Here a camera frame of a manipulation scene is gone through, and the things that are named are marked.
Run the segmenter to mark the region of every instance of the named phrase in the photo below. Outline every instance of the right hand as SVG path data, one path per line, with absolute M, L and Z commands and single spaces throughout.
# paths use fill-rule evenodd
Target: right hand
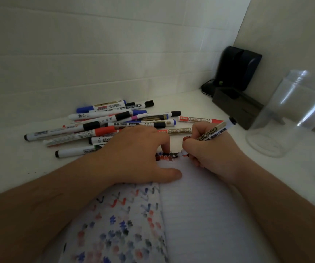
M 189 153 L 195 166 L 207 168 L 227 183 L 234 184 L 237 175 L 248 160 L 228 132 L 209 141 L 198 141 L 198 137 L 214 128 L 216 124 L 199 122 L 193 125 L 192 135 L 182 147 Z

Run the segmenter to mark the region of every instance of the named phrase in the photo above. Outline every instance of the black marker cap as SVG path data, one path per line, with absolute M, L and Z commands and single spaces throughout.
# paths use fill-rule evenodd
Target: black marker cap
M 100 123 L 98 121 L 83 124 L 83 130 L 89 131 L 100 127 Z
M 149 108 L 149 107 L 154 106 L 154 101 L 146 101 L 144 103 L 145 103 L 145 108 Z
M 234 125 L 237 124 L 237 121 L 233 117 L 230 117 L 229 120 L 232 122 L 232 124 L 234 124 Z
M 165 128 L 166 123 L 165 122 L 157 122 L 157 123 L 154 123 L 154 127 L 155 128 Z
M 126 119 L 126 118 L 130 117 L 131 114 L 129 113 L 129 111 L 125 111 L 123 113 L 116 114 L 115 116 L 116 116 L 116 120 L 120 121 L 120 120 L 123 120 L 123 119 Z
M 172 111 L 171 113 L 171 117 L 180 116 L 182 114 L 181 111 Z

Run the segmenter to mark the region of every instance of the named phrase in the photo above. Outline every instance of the red marker cap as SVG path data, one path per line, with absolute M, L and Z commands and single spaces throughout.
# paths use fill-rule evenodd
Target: red marker cap
M 103 136 L 115 132 L 116 129 L 114 126 L 102 127 L 94 129 L 95 136 Z

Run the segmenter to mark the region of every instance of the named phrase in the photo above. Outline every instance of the white desk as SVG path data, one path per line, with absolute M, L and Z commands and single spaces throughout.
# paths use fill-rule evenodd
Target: white desk
M 182 115 L 185 116 L 228 118 L 221 109 L 212 103 L 210 97 L 199 90 L 155 98 L 154 103 L 154 107 L 147 109 L 149 112 L 181 110 Z M 0 193 L 45 175 L 76 159 L 76 157 L 57 159 L 54 152 L 58 148 L 46 148 L 39 141 L 27 142 L 24 140 L 24 135 L 27 133 L 58 128 L 68 122 L 67 118 L 59 118 L 0 130 Z M 176 128 L 191 125 L 191 123 L 177 122 Z M 302 147 L 298 146 L 296 150 L 294 149 L 282 159 L 270 158 L 253 150 L 247 144 L 246 131 L 239 125 L 231 128 L 229 132 L 238 146 L 250 158 L 315 204 L 315 180 L 297 163 L 299 153 L 295 151 L 300 151 Z M 184 136 L 186 135 L 171 136 L 171 151 L 181 150 Z M 81 140 L 65 144 L 61 148 L 87 145 L 87 140 Z M 258 230 L 258 226 L 251 221 L 246 210 L 244 210 L 244 219 L 249 221 L 249 227 L 254 229 L 254 235 L 259 238 L 260 250 L 266 255 L 268 262 L 276 262 L 271 249 L 266 245 L 264 237 Z

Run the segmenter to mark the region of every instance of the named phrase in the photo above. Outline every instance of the transparent container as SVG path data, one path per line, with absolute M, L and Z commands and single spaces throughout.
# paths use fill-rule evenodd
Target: transparent container
M 315 74 L 291 70 L 247 131 L 248 144 L 283 157 L 315 127 Z

